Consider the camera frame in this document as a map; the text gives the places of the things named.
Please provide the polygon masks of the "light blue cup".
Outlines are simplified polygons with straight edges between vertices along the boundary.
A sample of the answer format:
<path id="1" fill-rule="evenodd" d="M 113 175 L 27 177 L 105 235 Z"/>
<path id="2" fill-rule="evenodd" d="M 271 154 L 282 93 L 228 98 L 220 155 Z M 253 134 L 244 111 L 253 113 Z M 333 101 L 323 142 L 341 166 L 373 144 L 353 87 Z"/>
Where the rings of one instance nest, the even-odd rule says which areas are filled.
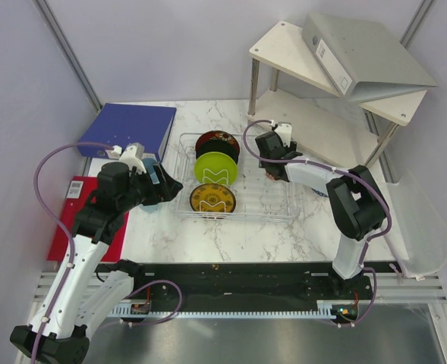
<path id="1" fill-rule="evenodd" d="M 159 177 L 157 176 L 155 169 L 155 166 L 158 165 L 158 162 L 154 158 L 144 158 L 142 162 L 146 169 L 146 173 L 150 176 L 152 184 L 159 184 Z"/>

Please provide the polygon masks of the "light blue mug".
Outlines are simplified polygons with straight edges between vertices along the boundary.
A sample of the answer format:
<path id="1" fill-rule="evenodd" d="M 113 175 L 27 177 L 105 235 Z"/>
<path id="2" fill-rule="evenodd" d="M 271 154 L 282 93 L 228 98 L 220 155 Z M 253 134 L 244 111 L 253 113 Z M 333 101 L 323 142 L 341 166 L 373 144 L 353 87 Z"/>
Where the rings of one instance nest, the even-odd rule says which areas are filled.
<path id="1" fill-rule="evenodd" d="M 143 212 L 154 213 L 155 211 L 158 210 L 158 208 L 159 208 L 159 204 L 156 204 L 156 205 L 149 205 L 149 206 L 145 206 L 145 205 L 140 204 L 140 205 L 138 206 L 138 208 L 139 208 L 141 211 L 143 211 Z"/>

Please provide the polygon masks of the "blue patterned bowl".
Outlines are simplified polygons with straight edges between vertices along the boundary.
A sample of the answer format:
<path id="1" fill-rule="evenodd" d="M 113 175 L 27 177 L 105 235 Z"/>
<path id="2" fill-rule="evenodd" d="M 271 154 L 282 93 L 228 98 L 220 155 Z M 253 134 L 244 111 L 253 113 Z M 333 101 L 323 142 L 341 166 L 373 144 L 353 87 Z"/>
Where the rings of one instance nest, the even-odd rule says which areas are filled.
<path id="1" fill-rule="evenodd" d="M 328 198 L 328 197 L 329 197 L 329 195 L 328 195 L 328 193 L 327 193 L 327 190 L 312 189 L 312 191 L 313 191 L 316 195 L 321 196 L 321 197 L 323 197 L 323 198 Z"/>

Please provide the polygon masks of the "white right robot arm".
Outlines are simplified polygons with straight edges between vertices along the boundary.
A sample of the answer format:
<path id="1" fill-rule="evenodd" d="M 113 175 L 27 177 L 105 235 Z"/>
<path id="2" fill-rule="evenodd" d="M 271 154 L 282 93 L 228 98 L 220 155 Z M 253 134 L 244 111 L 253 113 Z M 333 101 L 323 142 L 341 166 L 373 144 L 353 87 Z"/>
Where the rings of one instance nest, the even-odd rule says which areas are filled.
<path id="1" fill-rule="evenodd" d="M 274 131 L 255 138 L 260 167 L 274 180 L 309 187 L 329 199 L 332 217 L 341 233 L 332 262 L 336 275 L 328 279 L 331 295 L 342 299 L 355 289 L 353 277 L 364 265 L 370 239 L 378 235 L 390 211 L 376 181 L 363 165 L 350 170 L 311 161 Z"/>

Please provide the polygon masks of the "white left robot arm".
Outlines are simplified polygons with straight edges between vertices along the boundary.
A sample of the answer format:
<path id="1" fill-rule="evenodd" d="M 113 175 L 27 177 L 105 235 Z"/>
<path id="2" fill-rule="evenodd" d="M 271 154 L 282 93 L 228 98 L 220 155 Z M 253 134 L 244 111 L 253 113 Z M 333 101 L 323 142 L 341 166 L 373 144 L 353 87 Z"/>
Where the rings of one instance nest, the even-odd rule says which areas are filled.
<path id="1" fill-rule="evenodd" d="M 88 299 L 83 297 L 102 257 L 133 208 L 172 201 L 182 190 L 158 163 L 150 172 L 110 162 L 75 216 L 68 248 L 42 306 L 28 325 L 14 327 L 10 342 L 33 363 L 81 363 L 90 340 L 108 314 L 125 298 L 146 292 L 142 266 L 119 261 Z"/>

